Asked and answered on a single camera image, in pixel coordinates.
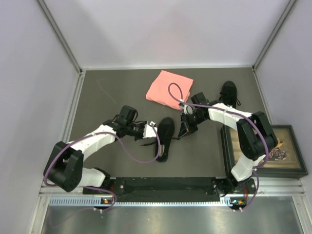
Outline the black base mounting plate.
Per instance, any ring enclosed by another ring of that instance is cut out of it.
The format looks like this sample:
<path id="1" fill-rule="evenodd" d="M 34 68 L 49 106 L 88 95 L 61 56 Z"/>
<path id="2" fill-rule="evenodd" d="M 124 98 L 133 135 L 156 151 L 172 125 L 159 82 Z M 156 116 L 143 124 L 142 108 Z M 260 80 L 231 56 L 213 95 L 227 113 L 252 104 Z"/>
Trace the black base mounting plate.
<path id="1" fill-rule="evenodd" d="M 253 195 L 256 186 L 252 178 L 231 184 L 215 177 L 117 177 L 104 189 L 114 192 L 119 202 L 208 202 L 222 195 Z"/>

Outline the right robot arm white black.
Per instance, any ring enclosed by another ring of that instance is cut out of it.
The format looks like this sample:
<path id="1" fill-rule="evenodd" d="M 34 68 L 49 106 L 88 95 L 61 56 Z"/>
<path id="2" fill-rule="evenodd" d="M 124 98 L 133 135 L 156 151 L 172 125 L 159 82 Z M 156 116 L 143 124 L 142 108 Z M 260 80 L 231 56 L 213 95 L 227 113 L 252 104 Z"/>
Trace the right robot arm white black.
<path id="1" fill-rule="evenodd" d="M 252 173 L 269 158 L 270 151 L 278 145 L 278 140 L 263 112 L 239 111 L 221 102 L 208 102 L 203 93 L 191 98 L 191 103 L 179 100 L 181 127 L 178 138 L 198 130 L 198 125 L 206 120 L 222 123 L 238 134 L 241 155 L 226 176 L 226 192 L 239 193 L 245 188 Z"/>

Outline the dark framed compartment box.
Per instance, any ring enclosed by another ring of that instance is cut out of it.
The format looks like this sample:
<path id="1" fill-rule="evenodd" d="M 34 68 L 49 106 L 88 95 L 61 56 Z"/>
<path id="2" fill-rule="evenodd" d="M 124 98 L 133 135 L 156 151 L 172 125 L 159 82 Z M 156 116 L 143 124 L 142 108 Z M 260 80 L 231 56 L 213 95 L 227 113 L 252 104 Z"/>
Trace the dark framed compartment box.
<path id="1" fill-rule="evenodd" d="M 257 169 L 257 174 L 260 177 L 295 179 L 308 175 L 292 126 L 273 125 L 272 128 L 278 143 L 271 150 L 267 163 Z M 225 173 L 228 175 L 241 156 L 239 139 L 237 131 L 227 126 L 222 126 L 220 133 Z"/>

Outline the pink folded cloth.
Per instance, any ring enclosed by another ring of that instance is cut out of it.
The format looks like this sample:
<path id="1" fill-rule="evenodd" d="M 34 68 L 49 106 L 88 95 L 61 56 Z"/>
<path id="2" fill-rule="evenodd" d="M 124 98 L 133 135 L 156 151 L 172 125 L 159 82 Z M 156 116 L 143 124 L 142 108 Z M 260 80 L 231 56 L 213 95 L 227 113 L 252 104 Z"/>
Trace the pink folded cloth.
<path id="1" fill-rule="evenodd" d="M 180 90 L 175 85 L 172 85 L 170 88 L 172 95 L 186 102 L 190 96 L 190 89 L 193 82 L 194 80 L 191 78 L 162 70 L 151 84 L 146 94 L 146 99 L 176 110 L 181 110 L 179 108 L 179 102 L 170 96 L 168 87 L 171 83 L 176 83 L 182 90 L 182 97 Z"/>

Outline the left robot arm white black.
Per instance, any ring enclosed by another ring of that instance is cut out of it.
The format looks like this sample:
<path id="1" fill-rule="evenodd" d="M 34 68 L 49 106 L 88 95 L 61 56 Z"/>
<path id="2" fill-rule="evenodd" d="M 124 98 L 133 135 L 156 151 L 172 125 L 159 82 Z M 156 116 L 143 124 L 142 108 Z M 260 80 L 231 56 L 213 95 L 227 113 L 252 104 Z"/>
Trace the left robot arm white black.
<path id="1" fill-rule="evenodd" d="M 106 193 L 111 186 L 110 175 L 100 168 L 84 167 L 85 160 L 106 145 L 121 141 L 124 136 L 134 140 L 156 137 L 156 124 L 152 121 L 137 121 L 138 111 L 123 106 L 114 118 L 103 122 L 97 129 L 71 141 L 56 143 L 43 172 L 47 186 L 58 186 L 66 192 L 77 187 L 94 187 Z"/>

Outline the aluminium frame rail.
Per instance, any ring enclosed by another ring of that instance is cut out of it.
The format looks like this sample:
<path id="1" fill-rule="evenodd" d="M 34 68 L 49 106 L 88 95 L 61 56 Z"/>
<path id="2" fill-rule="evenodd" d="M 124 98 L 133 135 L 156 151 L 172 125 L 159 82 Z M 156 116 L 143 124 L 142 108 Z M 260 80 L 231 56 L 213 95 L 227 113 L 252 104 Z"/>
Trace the aluminium frame rail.
<path id="1" fill-rule="evenodd" d="M 248 183 L 233 191 L 225 185 L 225 179 L 213 177 L 134 177 L 111 178 L 104 182 L 103 189 L 114 192 L 116 195 L 141 194 L 149 192 L 183 193 L 195 192 L 200 195 L 226 195 L 239 197 L 256 196 L 304 196 L 304 188 L 299 179 L 265 178 L 257 180 L 255 177 Z"/>

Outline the black sneaker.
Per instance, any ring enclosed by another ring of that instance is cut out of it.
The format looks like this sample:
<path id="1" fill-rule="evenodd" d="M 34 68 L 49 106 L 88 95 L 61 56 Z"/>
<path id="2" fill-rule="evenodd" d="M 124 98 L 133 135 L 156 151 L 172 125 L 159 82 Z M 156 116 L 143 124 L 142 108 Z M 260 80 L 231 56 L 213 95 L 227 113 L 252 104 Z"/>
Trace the black sneaker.
<path id="1" fill-rule="evenodd" d="M 157 133 L 160 139 L 160 154 L 156 161 L 166 162 L 169 157 L 171 140 L 175 133 L 175 123 L 171 117 L 165 117 L 158 125 Z"/>
<path id="2" fill-rule="evenodd" d="M 227 106 L 236 108 L 241 105 L 241 102 L 237 98 L 237 88 L 232 81 L 226 81 L 220 91 L 219 101 Z"/>

